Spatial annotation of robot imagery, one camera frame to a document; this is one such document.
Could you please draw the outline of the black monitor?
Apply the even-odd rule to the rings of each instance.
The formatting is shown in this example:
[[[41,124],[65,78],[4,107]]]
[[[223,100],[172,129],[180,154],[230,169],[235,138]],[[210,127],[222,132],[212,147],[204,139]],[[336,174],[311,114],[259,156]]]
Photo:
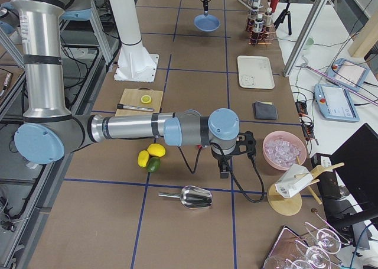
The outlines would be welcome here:
[[[336,229],[366,220],[377,222],[377,132],[369,124],[363,124],[328,158],[332,164],[344,163],[320,175],[318,187],[328,222]],[[361,212],[341,212],[337,176],[360,205]]]

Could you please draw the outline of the green lime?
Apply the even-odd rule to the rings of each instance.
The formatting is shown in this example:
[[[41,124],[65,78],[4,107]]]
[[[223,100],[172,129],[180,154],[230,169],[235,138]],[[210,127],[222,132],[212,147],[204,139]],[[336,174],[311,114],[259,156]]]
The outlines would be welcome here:
[[[146,165],[146,169],[149,173],[155,173],[159,170],[161,165],[161,160],[159,157],[151,157]]]

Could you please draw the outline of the pink bowl of ice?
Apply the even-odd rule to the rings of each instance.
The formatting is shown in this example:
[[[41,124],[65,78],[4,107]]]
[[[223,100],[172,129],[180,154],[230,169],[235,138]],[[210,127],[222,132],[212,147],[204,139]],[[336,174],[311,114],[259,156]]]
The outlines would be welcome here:
[[[263,156],[273,168],[288,170],[293,164],[305,163],[307,148],[294,134],[274,131],[263,140]]]

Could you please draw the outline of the wine glass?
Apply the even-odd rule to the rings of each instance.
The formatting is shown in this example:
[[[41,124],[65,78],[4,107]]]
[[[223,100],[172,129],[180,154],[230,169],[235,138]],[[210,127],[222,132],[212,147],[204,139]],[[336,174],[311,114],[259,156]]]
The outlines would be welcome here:
[[[313,269],[344,268],[337,257],[344,242],[336,231],[317,228],[306,222],[306,232],[297,234],[288,226],[283,226],[276,241],[267,254],[262,268]]]

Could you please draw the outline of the aluminium frame post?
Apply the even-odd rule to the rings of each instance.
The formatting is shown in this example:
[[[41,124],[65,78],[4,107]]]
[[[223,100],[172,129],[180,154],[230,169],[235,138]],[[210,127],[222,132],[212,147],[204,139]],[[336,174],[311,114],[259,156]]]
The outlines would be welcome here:
[[[326,5],[328,0],[315,0],[305,22],[304,26],[298,36],[298,39],[290,53],[289,59],[283,70],[283,76],[288,77],[294,68],[296,61],[298,60],[301,51],[304,49],[304,45],[318,19],[323,7]]]

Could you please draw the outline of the cream bear tray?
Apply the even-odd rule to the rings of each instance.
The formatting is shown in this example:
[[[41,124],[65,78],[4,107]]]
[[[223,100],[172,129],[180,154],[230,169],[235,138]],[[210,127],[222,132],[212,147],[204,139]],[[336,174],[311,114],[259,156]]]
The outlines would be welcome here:
[[[246,89],[275,87],[270,61],[264,56],[238,56],[239,85]]]

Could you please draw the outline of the wooden stand with carton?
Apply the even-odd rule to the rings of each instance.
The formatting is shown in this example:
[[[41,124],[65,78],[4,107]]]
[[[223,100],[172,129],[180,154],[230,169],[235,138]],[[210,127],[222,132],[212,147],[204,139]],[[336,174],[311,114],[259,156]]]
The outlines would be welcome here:
[[[268,190],[268,202],[271,208],[284,216],[293,216],[302,208],[302,196],[300,191],[308,189],[315,201],[321,205],[322,201],[311,189],[310,185],[319,182],[317,177],[326,171],[344,166],[337,163],[329,167],[317,165],[311,171],[306,167],[293,164],[283,176],[272,184]]]

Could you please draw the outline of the dark drink bottle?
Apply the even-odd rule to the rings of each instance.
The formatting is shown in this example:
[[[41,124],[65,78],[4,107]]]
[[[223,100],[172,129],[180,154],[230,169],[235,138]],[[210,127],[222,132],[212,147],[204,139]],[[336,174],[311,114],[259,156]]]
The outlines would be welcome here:
[[[251,27],[253,27],[258,13],[259,13],[259,4],[257,2],[254,2],[253,5],[251,6],[250,14],[249,14],[249,25]]]
[[[272,23],[272,8],[268,7],[263,16],[263,25],[270,26]]]
[[[256,45],[262,39],[263,14],[258,14],[250,35],[250,43]]]

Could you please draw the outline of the half lemon slice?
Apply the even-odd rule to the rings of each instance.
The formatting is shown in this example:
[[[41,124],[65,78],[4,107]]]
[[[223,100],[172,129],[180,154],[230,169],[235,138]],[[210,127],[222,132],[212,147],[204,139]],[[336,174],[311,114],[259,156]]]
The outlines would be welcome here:
[[[141,103],[143,104],[150,104],[152,102],[152,98],[150,95],[142,95],[141,96]]]

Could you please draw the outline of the black small tripod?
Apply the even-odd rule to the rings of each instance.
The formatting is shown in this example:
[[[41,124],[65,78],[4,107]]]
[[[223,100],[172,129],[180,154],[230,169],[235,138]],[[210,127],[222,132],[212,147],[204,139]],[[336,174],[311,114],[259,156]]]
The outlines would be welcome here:
[[[277,30],[279,26],[284,23],[285,18],[287,18],[288,19],[288,35],[292,35],[291,12],[289,11],[291,1],[292,0],[286,0],[286,8],[280,13],[279,17],[273,23],[275,26],[275,30]]]

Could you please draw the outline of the blue plate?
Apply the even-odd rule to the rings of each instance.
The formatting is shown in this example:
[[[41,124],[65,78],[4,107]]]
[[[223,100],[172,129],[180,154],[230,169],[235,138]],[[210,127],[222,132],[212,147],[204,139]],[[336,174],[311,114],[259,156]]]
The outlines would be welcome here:
[[[200,31],[210,33],[219,28],[220,21],[214,15],[198,15],[194,18],[194,25]]]

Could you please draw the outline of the green bowl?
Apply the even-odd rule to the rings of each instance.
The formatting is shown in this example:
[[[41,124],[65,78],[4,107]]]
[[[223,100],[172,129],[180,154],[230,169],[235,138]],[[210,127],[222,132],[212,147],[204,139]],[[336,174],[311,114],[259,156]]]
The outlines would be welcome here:
[[[312,37],[309,37],[306,40],[306,43],[304,45],[304,50],[309,50],[313,44],[314,44],[314,39]]]

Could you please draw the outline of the yellow lemon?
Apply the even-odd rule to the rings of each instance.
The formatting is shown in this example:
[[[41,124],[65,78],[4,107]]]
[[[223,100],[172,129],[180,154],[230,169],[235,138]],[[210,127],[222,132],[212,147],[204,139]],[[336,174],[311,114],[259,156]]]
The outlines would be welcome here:
[[[149,158],[150,158],[150,155],[147,150],[140,151],[137,158],[138,166],[142,168],[146,167],[148,164]]]
[[[148,146],[147,152],[153,157],[163,157],[166,154],[166,149],[161,144],[153,143]]]

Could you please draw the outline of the steel cylinder tool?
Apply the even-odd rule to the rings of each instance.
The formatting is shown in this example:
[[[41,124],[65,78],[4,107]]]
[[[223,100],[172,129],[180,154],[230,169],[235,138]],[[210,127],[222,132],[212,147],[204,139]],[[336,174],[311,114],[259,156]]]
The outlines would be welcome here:
[[[144,112],[153,112],[153,108],[147,108],[147,107],[142,107],[142,106],[130,106],[130,105],[125,105],[122,103],[117,104],[118,109],[125,109],[125,110],[131,110],[131,111],[144,111]]]

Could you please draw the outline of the steel ice scoop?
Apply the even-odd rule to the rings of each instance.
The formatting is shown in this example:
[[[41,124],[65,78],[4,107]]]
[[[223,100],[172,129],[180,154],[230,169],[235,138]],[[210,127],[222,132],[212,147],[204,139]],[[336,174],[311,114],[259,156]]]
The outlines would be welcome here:
[[[180,193],[159,192],[158,196],[178,199],[184,207],[189,209],[207,208],[213,202],[211,191],[197,186],[185,186]]]

